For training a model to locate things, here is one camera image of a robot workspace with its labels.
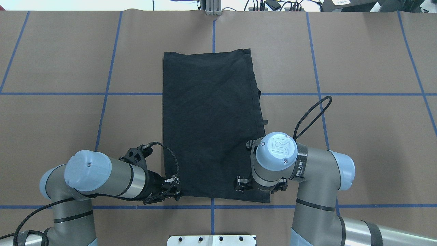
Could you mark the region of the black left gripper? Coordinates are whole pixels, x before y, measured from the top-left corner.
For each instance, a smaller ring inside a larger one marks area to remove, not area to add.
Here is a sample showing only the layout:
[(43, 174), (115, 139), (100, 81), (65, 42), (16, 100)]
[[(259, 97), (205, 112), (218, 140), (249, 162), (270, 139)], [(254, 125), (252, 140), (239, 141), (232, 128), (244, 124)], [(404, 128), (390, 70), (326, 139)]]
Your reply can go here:
[(168, 191), (169, 188), (179, 187), (180, 178), (178, 175), (172, 175), (170, 178), (163, 178), (158, 173), (148, 171), (147, 187), (145, 190), (146, 200), (144, 205), (162, 202), (165, 199), (174, 199), (179, 201), (181, 191)]

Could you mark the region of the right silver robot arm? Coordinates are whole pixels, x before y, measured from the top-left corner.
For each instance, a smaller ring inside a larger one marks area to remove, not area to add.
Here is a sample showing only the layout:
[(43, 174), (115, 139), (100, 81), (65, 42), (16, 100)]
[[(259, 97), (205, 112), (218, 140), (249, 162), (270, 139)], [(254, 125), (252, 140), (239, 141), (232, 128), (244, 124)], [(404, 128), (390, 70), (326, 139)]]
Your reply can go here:
[(238, 192), (285, 191), (298, 182), (291, 227), (292, 246), (435, 246), (436, 239), (337, 215), (338, 191), (355, 177), (350, 156), (307, 147), (283, 132), (272, 132), (246, 144), (250, 175), (237, 176)]

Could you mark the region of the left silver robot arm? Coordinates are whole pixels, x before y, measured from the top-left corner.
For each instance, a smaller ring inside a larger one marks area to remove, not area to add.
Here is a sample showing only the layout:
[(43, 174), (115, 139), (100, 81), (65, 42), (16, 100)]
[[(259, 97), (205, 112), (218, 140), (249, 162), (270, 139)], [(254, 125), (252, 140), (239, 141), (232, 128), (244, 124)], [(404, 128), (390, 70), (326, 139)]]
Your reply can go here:
[[(151, 145), (131, 148), (114, 159), (100, 152), (78, 151), (66, 164), (47, 171), (40, 191), (51, 203), (27, 216), (10, 238), (11, 246), (96, 246), (92, 199), (112, 197), (151, 204), (168, 198), (179, 200), (179, 173), (164, 178), (148, 170)], [(36, 213), (53, 208), (53, 227), (44, 232), (22, 231)]]

